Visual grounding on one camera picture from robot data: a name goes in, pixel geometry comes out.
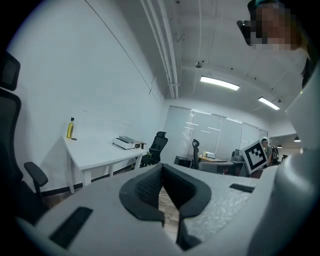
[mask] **chair armrest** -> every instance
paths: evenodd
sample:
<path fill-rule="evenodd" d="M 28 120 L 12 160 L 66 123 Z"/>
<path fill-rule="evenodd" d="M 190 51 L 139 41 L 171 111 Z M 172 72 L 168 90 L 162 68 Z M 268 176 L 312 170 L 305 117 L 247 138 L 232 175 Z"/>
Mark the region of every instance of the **chair armrest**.
<path fill-rule="evenodd" d="M 38 186 L 42 187 L 47 184 L 47 176 L 34 162 L 25 162 L 24 168 Z"/>

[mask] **floor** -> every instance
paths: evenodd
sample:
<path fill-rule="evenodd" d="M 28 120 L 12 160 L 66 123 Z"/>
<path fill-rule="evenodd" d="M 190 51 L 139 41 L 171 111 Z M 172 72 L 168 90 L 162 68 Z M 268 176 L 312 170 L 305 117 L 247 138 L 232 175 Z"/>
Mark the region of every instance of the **floor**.
<path fill-rule="evenodd" d="M 49 208 L 52 208 L 69 196 L 71 196 L 70 192 L 44 196 L 43 202 Z M 164 188 L 162 188 L 159 194 L 159 210 L 164 212 L 164 230 L 168 234 L 170 239 L 175 243 L 178 233 L 179 211 L 172 204 Z"/>

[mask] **black rubber pad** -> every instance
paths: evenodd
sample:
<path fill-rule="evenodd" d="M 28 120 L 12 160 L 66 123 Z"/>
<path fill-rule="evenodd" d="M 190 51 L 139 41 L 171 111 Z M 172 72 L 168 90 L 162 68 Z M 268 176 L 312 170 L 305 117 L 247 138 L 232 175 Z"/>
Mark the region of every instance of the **black rubber pad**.
<path fill-rule="evenodd" d="M 90 208 L 77 208 L 49 238 L 57 245 L 66 249 L 92 212 L 93 210 Z"/>
<path fill-rule="evenodd" d="M 229 188 L 240 190 L 243 192 L 248 192 L 248 193 L 252 193 L 255 190 L 255 187 L 253 186 L 245 186 L 245 185 L 240 185 L 236 183 L 231 184 Z"/>

